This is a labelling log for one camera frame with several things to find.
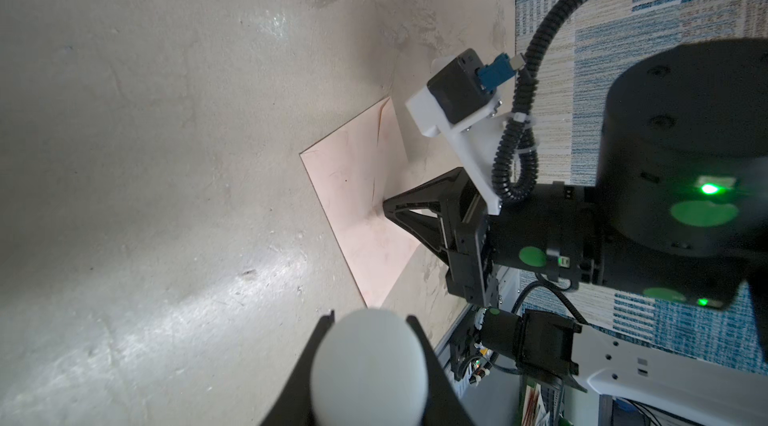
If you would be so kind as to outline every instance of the blue connector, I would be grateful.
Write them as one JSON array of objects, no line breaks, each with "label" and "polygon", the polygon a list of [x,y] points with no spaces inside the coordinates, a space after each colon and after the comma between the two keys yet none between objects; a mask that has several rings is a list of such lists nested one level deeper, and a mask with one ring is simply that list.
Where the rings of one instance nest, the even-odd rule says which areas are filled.
[{"label": "blue connector", "polygon": [[480,78],[480,85],[486,91],[493,91],[505,81],[514,77],[514,68],[509,62],[509,55],[501,53],[496,56],[493,63],[488,66],[484,66],[478,70],[478,78]]}]

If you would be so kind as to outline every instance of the green led light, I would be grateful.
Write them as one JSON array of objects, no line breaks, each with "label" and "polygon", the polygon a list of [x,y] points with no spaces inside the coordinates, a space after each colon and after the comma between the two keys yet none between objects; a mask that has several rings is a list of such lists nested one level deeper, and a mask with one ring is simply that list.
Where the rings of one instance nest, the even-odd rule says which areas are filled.
[{"label": "green led light", "polygon": [[712,184],[711,182],[708,182],[707,184],[702,185],[701,191],[704,194],[715,194],[716,192],[720,191],[720,187],[718,185]]}]

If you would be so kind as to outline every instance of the black cylindrical actuator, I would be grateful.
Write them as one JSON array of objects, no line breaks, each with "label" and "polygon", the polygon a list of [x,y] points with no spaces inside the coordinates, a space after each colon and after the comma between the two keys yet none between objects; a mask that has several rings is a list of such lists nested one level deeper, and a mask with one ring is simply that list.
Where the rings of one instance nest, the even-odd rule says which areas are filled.
[{"label": "black cylindrical actuator", "polygon": [[681,45],[619,76],[596,187],[603,220],[647,248],[767,250],[768,40]]}]

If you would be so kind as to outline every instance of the screw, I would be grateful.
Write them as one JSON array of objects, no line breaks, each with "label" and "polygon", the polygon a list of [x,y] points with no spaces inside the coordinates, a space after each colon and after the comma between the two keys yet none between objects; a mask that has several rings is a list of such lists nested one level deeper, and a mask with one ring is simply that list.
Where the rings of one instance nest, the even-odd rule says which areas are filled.
[{"label": "screw", "polygon": [[502,105],[502,100],[499,100],[496,103],[496,107],[493,108],[493,112],[491,114],[488,114],[488,117],[489,118],[493,118],[494,116],[496,116],[496,113],[498,113],[498,108],[501,107],[501,105]]},{"label": "screw", "polygon": [[672,129],[676,123],[675,118],[668,116],[667,114],[660,114],[650,118],[648,124],[655,130],[666,131]]},{"label": "screw", "polygon": [[654,66],[648,70],[648,74],[656,77],[664,77],[670,73],[670,68],[666,66]]}]

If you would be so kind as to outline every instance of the green circular sticker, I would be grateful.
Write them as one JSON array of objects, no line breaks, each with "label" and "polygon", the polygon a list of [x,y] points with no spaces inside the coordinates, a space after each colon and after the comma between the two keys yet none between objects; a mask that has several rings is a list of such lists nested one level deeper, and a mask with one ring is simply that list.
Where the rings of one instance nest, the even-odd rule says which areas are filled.
[{"label": "green circular sticker", "polygon": [[643,290],[643,295],[672,302],[686,302],[685,296],[669,288],[648,288]]},{"label": "green circular sticker", "polygon": [[547,255],[536,246],[526,246],[520,250],[518,257],[528,266],[542,268],[547,264]]},{"label": "green circular sticker", "polygon": [[717,204],[712,201],[682,201],[670,208],[677,221],[697,228],[720,226],[739,215],[739,208],[731,203]]}]

